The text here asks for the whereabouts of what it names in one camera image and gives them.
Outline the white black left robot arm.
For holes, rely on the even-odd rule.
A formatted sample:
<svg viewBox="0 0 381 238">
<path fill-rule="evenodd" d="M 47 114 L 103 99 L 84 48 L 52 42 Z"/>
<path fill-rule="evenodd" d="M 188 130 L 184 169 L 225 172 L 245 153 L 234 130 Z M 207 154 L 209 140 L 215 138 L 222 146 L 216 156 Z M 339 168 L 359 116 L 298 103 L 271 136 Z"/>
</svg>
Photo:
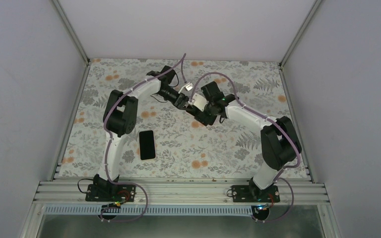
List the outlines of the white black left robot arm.
<svg viewBox="0 0 381 238">
<path fill-rule="evenodd" d="M 113 90 L 103 116 L 106 149 L 99 172 L 87 190 L 88 201 L 113 201 L 120 195 L 119 159 L 127 135 L 135 125 L 140 99 L 158 94 L 179 110 L 184 110 L 189 97 L 170 86 L 176 72 L 165 66 L 161 72 L 150 71 L 144 80 L 126 91 Z"/>
</svg>

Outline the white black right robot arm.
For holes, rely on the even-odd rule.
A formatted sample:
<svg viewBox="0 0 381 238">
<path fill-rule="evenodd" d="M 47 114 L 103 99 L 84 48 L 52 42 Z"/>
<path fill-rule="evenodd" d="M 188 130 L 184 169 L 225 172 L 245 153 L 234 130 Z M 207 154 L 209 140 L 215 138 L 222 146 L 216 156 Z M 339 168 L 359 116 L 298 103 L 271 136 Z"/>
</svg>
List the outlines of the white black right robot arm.
<svg viewBox="0 0 381 238">
<path fill-rule="evenodd" d="M 193 90 L 189 104 L 207 119 L 217 116 L 231 119 L 260 136 L 264 163 L 249 180 L 249 196 L 253 201 L 261 202 L 271 194 L 272 185 L 285 169 L 300 165 L 302 147 L 288 117 L 264 115 L 244 104 L 236 93 L 224 95 L 215 82 L 204 85 L 202 95 Z"/>
</svg>

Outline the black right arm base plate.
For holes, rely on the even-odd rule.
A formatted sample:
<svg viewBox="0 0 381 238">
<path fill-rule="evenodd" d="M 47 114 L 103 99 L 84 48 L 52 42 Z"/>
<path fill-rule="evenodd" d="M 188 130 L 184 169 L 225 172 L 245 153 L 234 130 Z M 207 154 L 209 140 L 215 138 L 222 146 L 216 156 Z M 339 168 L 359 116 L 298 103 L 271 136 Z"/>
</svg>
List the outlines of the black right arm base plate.
<svg viewBox="0 0 381 238">
<path fill-rule="evenodd" d="M 259 189 L 256 186 L 251 187 L 249 185 L 233 185 L 227 193 L 235 203 L 280 202 L 280 193 L 276 185 L 271 185 L 266 189 Z"/>
</svg>

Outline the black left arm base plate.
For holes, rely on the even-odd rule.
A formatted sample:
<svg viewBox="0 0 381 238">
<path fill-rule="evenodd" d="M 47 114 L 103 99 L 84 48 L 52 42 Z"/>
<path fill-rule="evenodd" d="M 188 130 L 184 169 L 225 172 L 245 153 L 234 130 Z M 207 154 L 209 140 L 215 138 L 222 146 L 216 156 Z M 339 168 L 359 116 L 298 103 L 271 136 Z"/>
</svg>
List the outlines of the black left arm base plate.
<svg viewBox="0 0 381 238">
<path fill-rule="evenodd" d="M 136 186 L 130 184 L 101 187 L 90 184 L 85 200 L 88 202 L 134 202 Z"/>
</svg>

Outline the black smartphone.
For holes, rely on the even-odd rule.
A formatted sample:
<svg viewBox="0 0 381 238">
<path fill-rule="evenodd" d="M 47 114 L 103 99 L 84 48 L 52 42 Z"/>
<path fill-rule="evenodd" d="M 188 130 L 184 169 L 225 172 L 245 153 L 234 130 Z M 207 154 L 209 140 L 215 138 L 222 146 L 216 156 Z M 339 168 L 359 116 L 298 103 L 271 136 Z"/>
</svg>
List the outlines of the black smartphone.
<svg viewBox="0 0 381 238">
<path fill-rule="evenodd" d="M 142 161 L 156 158 L 154 131 L 145 130 L 138 133 L 139 152 Z"/>
</svg>

